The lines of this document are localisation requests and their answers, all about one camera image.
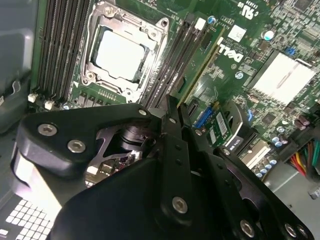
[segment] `silver screw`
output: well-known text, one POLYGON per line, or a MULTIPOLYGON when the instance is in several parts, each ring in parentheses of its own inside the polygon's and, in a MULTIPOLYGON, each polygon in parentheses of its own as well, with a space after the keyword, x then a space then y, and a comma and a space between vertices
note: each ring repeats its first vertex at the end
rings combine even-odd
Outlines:
POLYGON ((142 109, 139 110, 139 113, 140 113, 141 115, 143 115, 143 116, 147 115, 146 111, 144 111, 144 110, 142 110, 142 109))
POLYGON ((284 227, 285 227, 285 230, 288 232, 288 234, 290 234, 291 237, 295 238, 297 236, 296 231, 293 229, 293 227, 290 224, 286 223, 284 225, 284 227))
POLYGON ((80 140, 71 140, 68 149, 74 154, 81 154, 86 150, 86 145, 80 140))
POLYGON ((93 79, 95 77, 95 74, 93 72, 91 72, 91 71, 88 71, 85 76, 86 76, 87 79, 91 80, 91 79, 93 79))
POLYGON ((105 14, 110 15, 114 12, 114 8, 112 6, 107 6, 104 8, 104 12, 105 14))
POLYGON ((177 123, 176 120, 174 120, 172 117, 169 117, 169 120, 170 120, 170 122, 172 122, 172 123, 174 123, 174 124, 177 123))
POLYGON ((248 237, 253 238, 255 236, 255 230, 247 220, 241 220, 240 227, 248 237))
POLYGON ((222 152, 223 152, 225 155, 227 155, 227 156, 230 155, 230 152, 229 152, 227 149, 222 149, 222 152))
POLYGON ((38 126, 38 132, 41 135, 50 137, 55 135, 58 132, 58 130, 55 126, 45 123, 38 126))
POLYGON ((244 77, 244 73, 242 71, 238 71, 234 76, 236 79, 242 79, 244 77))
POLYGON ((202 132, 201 132, 200 130, 196 129, 196 130, 194 130, 194 131, 195 131, 195 133, 196 133, 197 135, 202 136, 202 132))
POLYGON ((185 214, 188 211, 188 205, 186 201, 179 196, 175 196, 172 199, 172 206, 180 214, 185 214))
POLYGON ((308 238, 308 234, 306 233, 306 231, 304 230, 304 228, 300 225, 297 226, 299 232, 307 239, 308 238))

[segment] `cpu socket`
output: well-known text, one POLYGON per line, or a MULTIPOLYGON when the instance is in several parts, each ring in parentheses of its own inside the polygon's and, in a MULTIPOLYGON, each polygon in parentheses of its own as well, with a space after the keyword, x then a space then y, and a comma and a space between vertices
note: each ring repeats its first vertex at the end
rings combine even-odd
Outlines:
POLYGON ((140 101, 168 39, 169 19, 155 25, 109 2, 93 6, 81 61, 81 81, 140 101))

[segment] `yellow wire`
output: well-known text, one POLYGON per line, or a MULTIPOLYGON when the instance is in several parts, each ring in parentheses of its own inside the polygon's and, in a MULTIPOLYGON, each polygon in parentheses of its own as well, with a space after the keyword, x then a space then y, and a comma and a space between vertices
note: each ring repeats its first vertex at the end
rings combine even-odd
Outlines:
POLYGON ((298 164, 301 166, 301 168, 303 169, 303 171, 306 173, 307 171, 306 171, 306 168, 305 168, 305 166, 301 163, 301 161, 300 161, 300 156, 299 156, 299 153, 295 153, 295 157, 296 157, 296 161, 298 162, 298 164))

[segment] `motherboard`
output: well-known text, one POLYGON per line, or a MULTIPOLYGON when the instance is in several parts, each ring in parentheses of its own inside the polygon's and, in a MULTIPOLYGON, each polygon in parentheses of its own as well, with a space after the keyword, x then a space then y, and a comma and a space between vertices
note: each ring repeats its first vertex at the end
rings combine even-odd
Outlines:
POLYGON ((42 0, 29 109, 165 109, 170 94, 213 148, 228 147, 262 177, 295 153, 293 135, 318 124, 319 5, 42 0))

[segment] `wire bundle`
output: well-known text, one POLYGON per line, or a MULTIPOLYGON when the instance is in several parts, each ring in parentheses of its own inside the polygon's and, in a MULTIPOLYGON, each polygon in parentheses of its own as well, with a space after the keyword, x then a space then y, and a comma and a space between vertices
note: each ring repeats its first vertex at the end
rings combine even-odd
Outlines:
POLYGON ((316 170, 319 159, 320 142, 310 141, 290 158, 290 165, 308 180, 319 183, 320 175, 316 170))

